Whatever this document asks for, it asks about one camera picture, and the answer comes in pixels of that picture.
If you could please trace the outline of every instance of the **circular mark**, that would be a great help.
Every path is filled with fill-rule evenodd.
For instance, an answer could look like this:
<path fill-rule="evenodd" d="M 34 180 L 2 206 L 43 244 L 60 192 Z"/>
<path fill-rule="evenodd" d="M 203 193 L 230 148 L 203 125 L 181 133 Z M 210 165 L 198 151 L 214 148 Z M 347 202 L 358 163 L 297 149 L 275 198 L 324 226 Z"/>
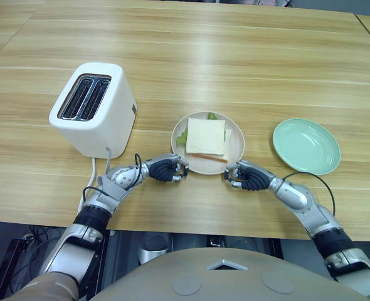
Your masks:
<path fill-rule="evenodd" d="M 193 274 L 178 275 L 171 284 L 172 289 L 181 296 L 190 296 L 202 286 L 200 278 Z"/>
<path fill-rule="evenodd" d="M 284 275 L 278 273 L 264 273 L 262 282 L 267 288 L 277 293 L 289 294 L 295 289 L 294 285 Z"/>

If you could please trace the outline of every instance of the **beige plate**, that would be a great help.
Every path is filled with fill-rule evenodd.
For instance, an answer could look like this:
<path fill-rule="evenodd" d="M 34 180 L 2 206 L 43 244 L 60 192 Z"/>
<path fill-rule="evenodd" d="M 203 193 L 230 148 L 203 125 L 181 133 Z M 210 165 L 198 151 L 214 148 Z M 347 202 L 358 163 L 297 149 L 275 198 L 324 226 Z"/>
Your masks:
<path fill-rule="evenodd" d="M 228 156 L 228 163 L 193 157 L 185 153 L 185 147 L 183 145 L 177 146 L 175 142 L 176 137 L 180 136 L 188 126 L 188 117 L 207 119 L 209 112 L 195 112 L 182 118 L 172 131 L 171 148 L 173 152 L 185 158 L 185 160 L 189 162 L 190 170 L 197 172 L 198 174 L 221 174 L 225 171 L 225 167 L 227 165 L 239 161 L 242 158 L 243 152 L 245 150 L 245 138 L 240 127 L 227 116 L 213 112 L 214 114 L 216 114 L 218 119 L 225 120 L 225 128 L 231 130 L 231 147 L 230 154 Z"/>

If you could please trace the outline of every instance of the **robotic hand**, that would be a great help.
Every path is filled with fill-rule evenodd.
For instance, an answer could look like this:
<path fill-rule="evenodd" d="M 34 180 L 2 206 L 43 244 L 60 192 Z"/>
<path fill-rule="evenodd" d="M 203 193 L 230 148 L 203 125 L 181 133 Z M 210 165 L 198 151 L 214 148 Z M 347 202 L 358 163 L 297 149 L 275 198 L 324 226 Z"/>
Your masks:
<path fill-rule="evenodd" d="M 316 201 L 309 188 L 285 181 L 246 160 L 228 166 L 225 179 L 233 187 L 271 191 L 302 223 L 330 275 L 370 298 L 370 260 L 354 246 L 335 217 Z"/>
<path fill-rule="evenodd" d="M 119 204 L 147 177 L 158 181 L 180 181 L 187 176 L 189 164 L 175 154 L 161 155 L 141 162 L 135 155 L 136 164 L 117 166 L 98 176 L 98 187 L 83 190 L 85 201 L 40 269 L 41 277 L 29 282 L 14 295 L 13 300 L 77 300 L 78 285 L 89 273 L 95 259 L 95 250 L 103 240 L 103 232 Z M 182 174 L 177 174 L 184 166 Z M 86 191 L 92 193 L 86 198 Z"/>

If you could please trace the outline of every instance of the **wire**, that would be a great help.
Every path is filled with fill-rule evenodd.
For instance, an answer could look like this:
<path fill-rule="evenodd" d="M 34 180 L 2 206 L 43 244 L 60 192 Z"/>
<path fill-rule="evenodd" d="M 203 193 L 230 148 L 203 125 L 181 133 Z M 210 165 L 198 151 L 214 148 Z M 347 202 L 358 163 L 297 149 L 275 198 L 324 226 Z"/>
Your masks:
<path fill-rule="evenodd" d="M 327 190 L 330 192 L 330 196 L 331 196 L 331 201 L 333 203 L 333 216 L 336 216 L 336 201 L 334 200 L 334 195 L 333 195 L 333 192 L 331 191 L 329 185 L 327 185 L 327 183 L 319 176 L 316 176 L 315 174 L 312 174 L 311 172 L 307 172 L 307 171 L 297 171 L 297 172 L 293 172 L 285 177 L 283 177 L 283 180 L 285 179 L 288 179 L 289 177 L 292 177 L 296 174 L 310 174 L 311 176 L 314 176 L 316 179 L 319 179 L 323 184 L 324 186 L 327 188 Z"/>
<path fill-rule="evenodd" d="M 90 180 L 87 183 L 87 186 L 91 186 L 93 184 L 93 182 L 95 181 L 95 177 L 96 177 L 96 159 L 92 158 L 92 176 L 90 177 Z M 82 206 L 85 201 L 86 201 L 86 198 L 84 196 L 81 196 L 79 205 L 78 205 L 78 213 L 82 210 Z"/>
<path fill-rule="evenodd" d="M 34 262 L 34 259 L 36 259 L 37 255 L 35 255 L 34 253 L 35 252 L 39 252 L 39 249 L 44 246 L 44 245 L 47 245 L 48 243 L 52 243 L 53 241 L 56 241 L 56 240 L 59 240 L 60 238 L 57 237 L 57 238 L 52 238 L 50 240 L 46 240 L 44 242 L 42 242 L 41 244 L 39 244 L 36 249 L 33 250 L 33 253 L 32 255 L 30 256 L 30 261 L 28 263 L 28 270 L 29 270 L 29 278 L 30 278 L 30 281 L 32 281 L 32 279 L 34 279 L 34 276 L 32 274 L 32 271 L 31 271 L 31 264 Z"/>
<path fill-rule="evenodd" d="M 48 227 L 43 227 L 43 226 L 35 226 L 35 225 L 29 225 L 30 232 L 32 233 L 34 239 L 38 243 L 39 241 L 41 242 L 40 238 L 42 235 L 46 236 L 46 240 L 48 240 L 48 234 L 47 231 L 49 230 Z"/>
<path fill-rule="evenodd" d="M 12 280 L 13 278 L 15 278 L 15 276 L 19 273 L 21 273 L 25 268 L 28 268 L 28 271 L 29 271 L 29 277 L 30 277 L 30 280 L 32 280 L 34 277 L 32 277 L 32 274 L 31 274 L 31 264 L 34 262 L 34 260 L 37 258 L 37 256 L 39 255 L 39 250 L 42 246 L 48 244 L 48 243 L 51 243 L 52 241 L 56 241 L 56 240 L 59 240 L 60 238 L 57 237 L 57 238 L 52 238 L 50 240 L 46 240 L 46 241 L 43 241 L 42 243 L 40 243 L 32 252 L 32 255 L 30 256 L 30 259 L 29 259 L 29 262 L 27 264 L 25 264 L 23 267 L 21 267 L 18 271 L 16 271 L 12 277 L 11 277 L 11 280 L 9 281 L 9 290 L 11 291 L 12 294 L 15 293 L 15 291 L 13 290 L 12 288 Z"/>
<path fill-rule="evenodd" d="M 111 162 L 111 150 L 109 147 L 107 147 L 105 149 L 107 151 L 107 162 L 105 163 L 105 174 L 108 173 L 108 171 L 110 170 L 110 162 Z"/>
<path fill-rule="evenodd" d="M 96 190 L 98 192 L 100 192 L 101 194 L 104 194 L 105 196 L 109 196 L 110 198 L 112 198 L 111 195 L 109 195 L 108 193 L 105 193 L 104 191 L 102 191 L 101 189 L 97 188 L 97 187 L 93 187 L 93 186 L 86 186 L 85 188 L 83 188 L 83 191 L 82 191 L 82 197 L 83 199 L 86 201 L 86 190 L 87 189 L 93 189 L 93 190 Z"/>
<path fill-rule="evenodd" d="M 135 186 L 135 184 L 137 183 L 137 181 L 140 178 L 140 175 L 142 174 L 142 159 L 140 158 L 139 154 L 135 154 L 135 164 L 138 166 L 139 172 L 137 173 L 136 180 L 134 182 L 132 182 L 132 184 L 127 187 L 127 189 L 126 189 L 127 191 Z"/>

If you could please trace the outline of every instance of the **plate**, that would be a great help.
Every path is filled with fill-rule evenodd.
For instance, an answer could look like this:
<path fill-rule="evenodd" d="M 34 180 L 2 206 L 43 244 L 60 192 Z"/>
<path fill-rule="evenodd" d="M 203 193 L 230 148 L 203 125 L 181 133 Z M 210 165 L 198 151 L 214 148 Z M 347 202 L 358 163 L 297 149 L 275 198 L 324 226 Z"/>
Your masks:
<path fill-rule="evenodd" d="M 341 161 L 340 147 L 333 135 L 306 119 L 288 119 L 278 124 L 273 144 L 280 158 L 297 171 L 328 174 Z"/>
<path fill-rule="evenodd" d="M 188 127 L 188 117 L 207 119 L 210 112 L 216 114 L 218 119 L 225 120 L 225 128 L 231 130 L 228 163 L 193 157 L 185 153 L 185 146 L 176 145 L 176 138 Z M 175 126 L 171 134 L 171 148 L 173 152 L 189 162 L 189 169 L 191 171 L 197 172 L 198 174 L 221 174 L 225 171 L 227 165 L 234 164 L 236 161 L 241 160 L 245 150 L 245 138 L 240 127 L 227 116 L 213 111 L 195 112 L 182 118 Z"/>

